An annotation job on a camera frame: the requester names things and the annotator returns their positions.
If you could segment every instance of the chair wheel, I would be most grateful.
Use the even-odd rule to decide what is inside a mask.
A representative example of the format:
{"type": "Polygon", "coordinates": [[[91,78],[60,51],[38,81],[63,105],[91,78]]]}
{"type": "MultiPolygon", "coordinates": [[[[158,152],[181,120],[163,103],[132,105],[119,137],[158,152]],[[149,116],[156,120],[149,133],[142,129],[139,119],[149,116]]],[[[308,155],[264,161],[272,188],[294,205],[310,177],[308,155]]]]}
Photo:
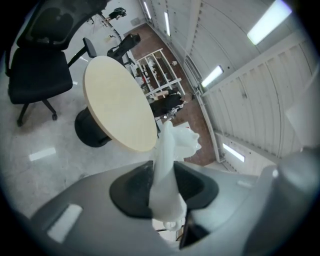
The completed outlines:
{"type": "Polygon", "coordinates": [[[17,120],[16,124],[18,125],[18,127],[21,127],[23,125],[22,121],[20,121],[20,120],[17,120]]]}

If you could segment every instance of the round table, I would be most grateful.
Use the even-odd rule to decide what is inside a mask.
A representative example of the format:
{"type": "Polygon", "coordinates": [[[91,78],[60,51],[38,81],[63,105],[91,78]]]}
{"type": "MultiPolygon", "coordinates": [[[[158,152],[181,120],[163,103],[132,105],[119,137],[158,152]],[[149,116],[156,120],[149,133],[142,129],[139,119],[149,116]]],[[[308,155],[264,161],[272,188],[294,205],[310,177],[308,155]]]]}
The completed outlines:
{"type": "Polygon", "coordinates": [[[151,150],[157,140],[154,115],[132,75],[113,58],[98,56],[83,76],[87,108],[75,119],[80,140],[101,147],[114,140],[138,152],[151,150]]]}

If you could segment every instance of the shelving unit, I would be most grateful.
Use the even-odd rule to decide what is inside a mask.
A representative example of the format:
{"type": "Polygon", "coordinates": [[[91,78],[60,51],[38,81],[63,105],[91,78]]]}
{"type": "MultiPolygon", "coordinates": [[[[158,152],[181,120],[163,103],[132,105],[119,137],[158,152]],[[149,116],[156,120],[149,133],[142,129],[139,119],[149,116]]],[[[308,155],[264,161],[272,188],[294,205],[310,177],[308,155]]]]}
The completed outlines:
{"type": "Polygon", "coordinates": [[[184,95],[185,91],[178,78],[162,52],[162,48],[156,50],[136,61],[136,66],[140,69],[149,92],[145,93],[148,97],[162,90],[175,89],[184,95]]]}

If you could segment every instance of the chair backrest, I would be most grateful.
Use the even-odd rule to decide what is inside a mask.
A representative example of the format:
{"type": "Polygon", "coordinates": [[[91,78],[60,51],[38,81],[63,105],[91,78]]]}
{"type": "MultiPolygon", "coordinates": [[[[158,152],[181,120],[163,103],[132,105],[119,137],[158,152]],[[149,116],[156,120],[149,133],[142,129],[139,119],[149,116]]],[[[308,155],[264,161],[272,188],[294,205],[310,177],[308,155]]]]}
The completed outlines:
{"type": "Polygon", "coordinates": [[[41,0],[17,41],[19,47],[65,50],[79,29],[109,0],[41,0]]]}

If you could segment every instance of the chair armrest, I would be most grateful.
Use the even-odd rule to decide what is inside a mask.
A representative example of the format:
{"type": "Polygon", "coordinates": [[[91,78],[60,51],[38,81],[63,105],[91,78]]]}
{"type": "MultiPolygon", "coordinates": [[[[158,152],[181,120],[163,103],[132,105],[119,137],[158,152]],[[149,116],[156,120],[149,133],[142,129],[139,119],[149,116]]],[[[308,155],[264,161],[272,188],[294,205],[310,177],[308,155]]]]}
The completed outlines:
{"type": "Polygon", "coordinates": [[[72,59],[70,60],[70,62],[68,63],[68,67],[70,68],[70,66],[75,63],[77,61],[77,59],[79,59],[82,55],[85,54],[85,52],[88,53],[90,58],[95,58],[97,57],[97,53],[96,50],[93,46],[93,44],[91,43],[91,41],[88,38],[83,38],[83,43],[84,43],[84,47],[77,52],[76,55],[74,55],[72,57],[72,59]]]}
{"type": "Polygon", "coordinates": [[[89,57],[90,58],[97,57],[97,53],[96,53],[96,50],[95,50],[92,42],[88,38],[84,37],[83,43],[84,43],[85,50],[88,53],[89,57]]]}

